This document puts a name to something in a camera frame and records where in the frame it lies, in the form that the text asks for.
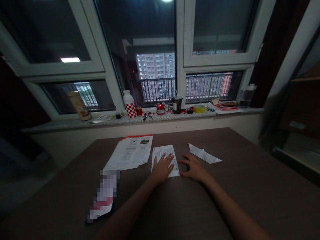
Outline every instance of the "ceiling light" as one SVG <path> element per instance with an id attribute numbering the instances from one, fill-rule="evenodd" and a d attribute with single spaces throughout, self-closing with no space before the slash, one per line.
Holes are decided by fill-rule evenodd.
<path id="1" fill-rule="evenodd" d="M 61 58 L 61 61 L 64 63 L 68 63 L 68 62 L 80 62 L 79 58 Z"/>

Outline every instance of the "yellow tape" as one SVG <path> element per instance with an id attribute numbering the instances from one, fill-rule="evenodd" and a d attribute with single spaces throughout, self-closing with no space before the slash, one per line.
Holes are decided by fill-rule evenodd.
<path id="1" fill-rule="evenodd" d="M 195 105 L 193 106 L 193 111 L 195 113 L 204 113 L 206 111 L 206 107 L 203 105 Z"/>

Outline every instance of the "windowsill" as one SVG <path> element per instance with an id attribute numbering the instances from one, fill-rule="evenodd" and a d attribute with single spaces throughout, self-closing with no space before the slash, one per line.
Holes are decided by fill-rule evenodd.
<path id="1" fill-rule="evenodd" d="M 194 119 L 194 118 L 208 118 L 208 117 L 220 117 L 220 116 L 230 116 L 230 115 L 239 115 L 239 114 L 250 114 L 250 113 L 261 113 L 263 108 L 243 108 L 242 112 L 239 113 L 226 113 L 223 115 L 217 114 L 215 112 L 209 112 L 206 110 L 205 113 L 193 113 L 193 114 L 164 114 L 157 115 L 155 114 L 152 119 L 148 117 L 145 121 L 142 121 L 141 116 L 136 118 L 129 118 L 127 115 L 123 116 L 121 119 L 113 118 L 110 121 L 92 123 L 93 119 L 88 121 L 77 120 L 65 120 L 65 121 L 51 121 L 43 125 L 25 128 L 21 131 L 23 133 L 39 133 L 47 131 L 59 131 L 59 130 L 69 130 L 69 129 L 79 129 L 79 128 L 91 128 L 91 127 L 103 127 L 103 126 L 115 126 L 115 125 L 124 125 L 124 124 L 144 124 L 149 122 L 160 122 L 160 121 L 170 121 L 170 120 L 183 120 L 183 119 Z"/>

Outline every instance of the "brown table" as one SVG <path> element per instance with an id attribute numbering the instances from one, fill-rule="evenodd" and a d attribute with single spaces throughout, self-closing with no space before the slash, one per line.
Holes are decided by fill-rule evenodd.
<path id="1" fill-rule="evenodd" d="M 107 221 L 85 226 L 99 186 L 99 170 L 121 138 L 91 144 L 30 200 L 5 219 L 0 229 L 10 239 L 89 239 Z M 153 147 L 173 144 L 177 158 L 188 142 L 220 158 L 204 167 L 227 193 L 272 236 L 318 239 L 320 190 L 230 128 L 157 134 Z M 179 164 L 180 170 L 186 170 Z M 138 169 L 121 172 L 118 209 L 146 180 L 151 157 Z M 142 210 L 131 239 L 232 239 L 205 188 L 173 177 L 155 189 Z"/>

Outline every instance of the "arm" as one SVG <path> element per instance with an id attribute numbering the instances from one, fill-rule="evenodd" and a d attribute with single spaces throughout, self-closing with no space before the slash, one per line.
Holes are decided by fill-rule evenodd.
<path id="1" fill-rule="evenodd" d="M 173 164 L 169 167 L 173 156 L 169 154 L 164 157 L 165 154 L 158 163 L 155 157 L 148 179 L 99 229 L 93 239 L 126 239 L 153 189 L 164 182 L 173 169 Z"/>
<path id="2" fill-rule="evenodd" d="M 272 239 L 239 205 L 223 190 L 217 181 L 193 155 L 183 155 L 188 160 L 178 162 L 190 166 L 188 172 L 180 172 L 183 177 L 203 183 L 215 199 L 225 219 L 237 239 Z"/>

